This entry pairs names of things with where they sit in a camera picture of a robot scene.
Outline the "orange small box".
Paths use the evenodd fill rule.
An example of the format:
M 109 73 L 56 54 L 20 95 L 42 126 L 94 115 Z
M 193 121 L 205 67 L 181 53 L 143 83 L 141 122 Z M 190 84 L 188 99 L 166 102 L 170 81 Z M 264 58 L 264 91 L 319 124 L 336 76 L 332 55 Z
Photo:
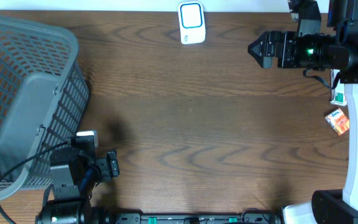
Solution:
M 340 108 L 332 111 L 324 118 L 339 136 L 350 128 L 350 121 Z

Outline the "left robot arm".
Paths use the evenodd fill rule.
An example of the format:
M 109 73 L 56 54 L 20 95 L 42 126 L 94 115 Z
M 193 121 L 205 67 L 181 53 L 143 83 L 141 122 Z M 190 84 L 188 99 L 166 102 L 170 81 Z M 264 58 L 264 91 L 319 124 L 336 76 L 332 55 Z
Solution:
M 119 176 L 115 150 L 97 159 L 93 150 L 68 146 L 53 152 L 50 162 L 53 185 L 44 193 L 36 224 L 116 223 L 107 208 L 90 202 L 97 185 Z

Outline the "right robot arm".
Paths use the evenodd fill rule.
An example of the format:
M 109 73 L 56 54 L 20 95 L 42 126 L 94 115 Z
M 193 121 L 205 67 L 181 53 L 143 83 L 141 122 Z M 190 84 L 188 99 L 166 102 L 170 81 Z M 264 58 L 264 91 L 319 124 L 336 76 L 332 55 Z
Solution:
M 282 210 L 281 223 L 358 223 L 358 0 L 331 1 L 328 26 L 333 35 L 321 33 L 321 14 L 316 1 L 290 0 L 296 31 L 264 32 L 248 46 L 248 53 L 262 68 L 278 60 L 280 68 L 337 71 L 330 90 L 344 85 L 350 118 L 349 161 L 343 189 L 317 190 L 310 202 Z

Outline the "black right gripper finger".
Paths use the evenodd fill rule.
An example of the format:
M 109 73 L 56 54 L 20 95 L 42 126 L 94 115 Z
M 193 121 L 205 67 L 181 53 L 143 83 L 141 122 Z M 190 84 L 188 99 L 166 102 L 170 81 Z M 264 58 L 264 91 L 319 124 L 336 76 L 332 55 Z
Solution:
M 248 53 L 262 53 L 266 35 L 267 32 L 264 32 L 260 37 L 257 38 L 257 40 L 249 44 Z
M 255 59 L 255 61 L 262 67 L 262 68 L 271 68 L 273 58 L 266 57 L 264 54 L 260 55 L 259 53 L 255 53 L 253 50 L 248 50 L 248 53 Z

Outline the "white Panadol box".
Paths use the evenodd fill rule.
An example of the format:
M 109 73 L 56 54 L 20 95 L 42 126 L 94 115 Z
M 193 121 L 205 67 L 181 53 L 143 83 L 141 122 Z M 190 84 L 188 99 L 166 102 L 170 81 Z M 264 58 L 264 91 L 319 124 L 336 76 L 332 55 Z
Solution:
M 330 76 L 331 76 L 331 86 L 334 86 L 335 78 L 338 74 L 339 70 L 331 69 Z M 337 106 L 347 106 L 347 100 L 345 96 L 344 84 L 338 83 L 336 88 L 331 90 L 331 101 L 332 105 Z

